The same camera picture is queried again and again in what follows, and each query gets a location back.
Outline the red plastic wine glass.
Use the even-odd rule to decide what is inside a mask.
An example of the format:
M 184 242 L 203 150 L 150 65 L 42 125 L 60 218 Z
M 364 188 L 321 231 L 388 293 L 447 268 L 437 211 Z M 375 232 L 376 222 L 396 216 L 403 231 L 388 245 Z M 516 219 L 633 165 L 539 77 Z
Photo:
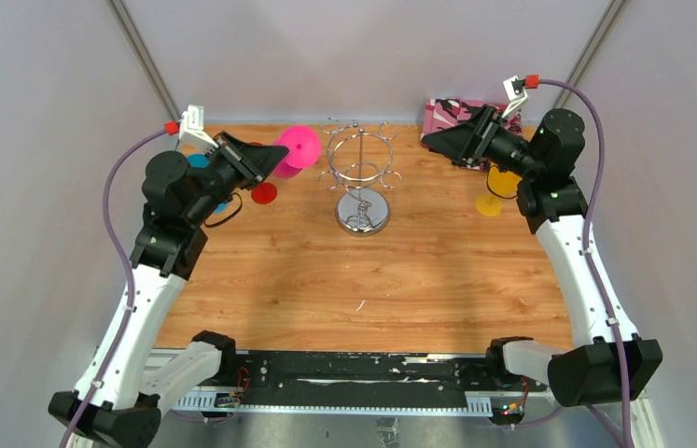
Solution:
M 277 187 L 270 181 L 277 166 L 274 166 L 265 180 L 251 190 L 250 196 L 254 203 L 266 205 L 272 203 L 278 196 Z

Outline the pink plastic wine glass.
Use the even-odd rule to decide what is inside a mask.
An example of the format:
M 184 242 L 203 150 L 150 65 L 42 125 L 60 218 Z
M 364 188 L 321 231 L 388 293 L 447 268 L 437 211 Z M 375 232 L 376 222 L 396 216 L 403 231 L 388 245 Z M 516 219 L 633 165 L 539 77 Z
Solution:
M 321 156 L 320 137 L 308 126 L 286 128 L 275 144 L 288 149 L 288 154 L 272 172 L 278 178 L 288 179 L 298 175 L 303 169 L 313 166 Z

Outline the blue plastic wine glass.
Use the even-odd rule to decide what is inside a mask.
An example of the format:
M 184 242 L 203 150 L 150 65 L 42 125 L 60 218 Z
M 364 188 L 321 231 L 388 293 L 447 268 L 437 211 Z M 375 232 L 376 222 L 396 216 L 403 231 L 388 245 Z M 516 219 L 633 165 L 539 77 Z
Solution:
M 208 164 L 208 160 L 202 153 L 192 153 L 187 156 L 189 164 L 194 168 L 205 168 Z M 214 211 L 214 214 L 219 214 L 224 212 L 228 207 L 227 203 L 220 204 Z

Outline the yellow plastic wine glass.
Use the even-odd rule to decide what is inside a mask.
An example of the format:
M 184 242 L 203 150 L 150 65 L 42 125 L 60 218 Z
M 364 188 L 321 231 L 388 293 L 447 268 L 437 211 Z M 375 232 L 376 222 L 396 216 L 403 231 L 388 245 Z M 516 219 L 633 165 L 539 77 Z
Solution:
M 517 198 L 518 184 L 522 178 L 512 171 L 491 165 L 486 176 L 487 191 L 475 199 L 475 208 L 485 217 L 498 216 L 503 209 L 503 202 Z

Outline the chrome wire glass rack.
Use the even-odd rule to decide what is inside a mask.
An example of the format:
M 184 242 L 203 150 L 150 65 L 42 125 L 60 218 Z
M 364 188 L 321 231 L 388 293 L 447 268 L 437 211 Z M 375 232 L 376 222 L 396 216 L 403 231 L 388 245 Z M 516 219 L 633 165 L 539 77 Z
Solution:
M 327 168 L 318 176 L 328 175 L 333 181 L 330 190 L 340 189 L 334 215 L 340 228 L 356 237 L 369 237 L 382 231 L 392 213 L 385 190 L 392 190 L 403 181 L 393 168 L 392 142 L 398 133 L 388 134 L 388 122 L 371 130 L 356 121 L 349 123 L 329 118 L 320 126 L 328 136 L 325 145 Z

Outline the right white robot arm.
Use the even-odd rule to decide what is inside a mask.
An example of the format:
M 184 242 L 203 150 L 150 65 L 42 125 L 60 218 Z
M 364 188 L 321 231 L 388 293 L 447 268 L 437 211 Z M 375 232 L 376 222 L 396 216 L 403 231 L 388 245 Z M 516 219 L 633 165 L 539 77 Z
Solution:
M 422 138 L 425 147 L 458 165 L 486 159 L 520 177 L 516 203 L 557 276 L 574 346 L 561 351 L 529 337 L 494 339 L 485 376 L 502 390 L 522 376 L 538 381 L 564 407 L 631 402 L 663 359 L 659 343 L 642 338 L 622 310 L 602 261 L 592 255 L 591 213 L 572 175 L 584 131 L 577 113 L 557 108 L 525 139 L 506 129 L 496 108 L 484 105 L 467 121 Z

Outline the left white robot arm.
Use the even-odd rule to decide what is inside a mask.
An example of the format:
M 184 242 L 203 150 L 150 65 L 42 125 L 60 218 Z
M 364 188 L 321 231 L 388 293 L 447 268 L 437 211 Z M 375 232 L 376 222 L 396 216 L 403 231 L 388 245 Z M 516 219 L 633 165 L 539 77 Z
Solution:
M 161 420 L 190 390 L 247 383 L 228 336 L 204 330 L 158 370 L 146 363 L 160 327 L 191 277 L 207 243 L 209 217 L 240 189 L 254 189 L 284 160 L 287 147 L 244 142 L 229 133 L 196 133 L 203 167 L 176 150 L 146 164 L 143 226 L 132 250 L 118 258 L 126 285 L 93 359 L 73 389 L 48 406 L 65 427 L 61 446 L 75 436 L 110 447 L 147 447 Z

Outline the pink camouflage folded cloth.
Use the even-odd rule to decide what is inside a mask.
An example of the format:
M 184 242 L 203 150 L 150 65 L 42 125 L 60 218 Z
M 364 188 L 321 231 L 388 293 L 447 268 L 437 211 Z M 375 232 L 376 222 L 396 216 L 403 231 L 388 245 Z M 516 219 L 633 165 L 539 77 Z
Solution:
M 480 108 L 484 105 L 486 105 L 486 103 L 481 100 L 461 100 L 458 98 L 429 99 L 425 104 L 421 146 L 428 149 L 431 153 L 438 153 L 435 149 L 425 144 L 425 136 L 467 121 L 480 111 Z M 520 112 L 516 112 L 511 119 L 508 119 L 507 124 L 505 124 L 505 129 L 519 136 L 523 136 Z M 487 160 L 480 160 L 474 161 L 469 165 L 461 164 L 457 166 L 474 171 L 488 172 L 491 165 Z

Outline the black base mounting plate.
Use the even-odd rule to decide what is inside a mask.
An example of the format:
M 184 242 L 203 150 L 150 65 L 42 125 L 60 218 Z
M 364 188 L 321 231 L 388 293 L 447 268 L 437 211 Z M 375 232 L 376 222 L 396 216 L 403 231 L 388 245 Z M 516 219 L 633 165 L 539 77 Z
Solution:
M 240 351 L 232 374 L 207 379 L 180 408 L 249 412 L 474 413 L 501 410 L 548 388 L 494 377 L 482 354 Z

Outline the aluminium frame rail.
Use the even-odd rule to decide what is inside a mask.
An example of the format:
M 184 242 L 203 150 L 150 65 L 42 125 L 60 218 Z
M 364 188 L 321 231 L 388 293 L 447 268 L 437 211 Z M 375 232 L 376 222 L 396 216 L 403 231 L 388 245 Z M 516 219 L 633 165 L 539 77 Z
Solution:
M 146 447 L 177 408 L 273 412 L 464 413 L 522 426 L 526 401 L 546 387 L 561 408 L 618 402 L 625 447 L 632 404 L 662 363 L 654 340 L 595 337 L 564 351 L 529 337 L 495 339 L 484 355 L 240 350 L 198 334 L 154 370 L 152 347 L 101 347 L 49 413 L 78 435 L 113 447 Z

